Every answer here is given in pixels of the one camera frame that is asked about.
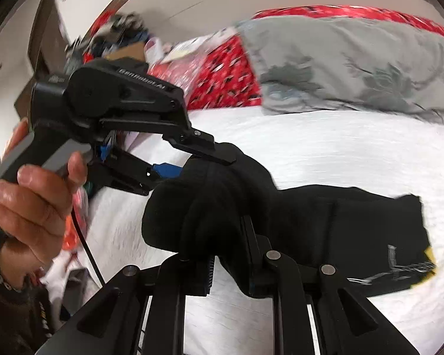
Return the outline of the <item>person's left hand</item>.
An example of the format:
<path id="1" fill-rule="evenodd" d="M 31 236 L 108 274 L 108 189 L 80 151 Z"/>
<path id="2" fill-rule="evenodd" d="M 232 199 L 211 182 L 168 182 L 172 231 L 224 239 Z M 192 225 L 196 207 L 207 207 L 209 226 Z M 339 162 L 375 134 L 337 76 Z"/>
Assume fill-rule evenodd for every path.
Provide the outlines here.
<path id="1" fill-rule="evenodd" d="M 80 152 L 70 155 L 67 170 L 62 178 L 26 164 L 16 183 L 0 180 L 0 227 L 9 235 L 0 249 L 0 273 L 14 289 L 22 288 L 28 275 L 51 266 L 62 250 L 73 194 L 87 177 Z"/>

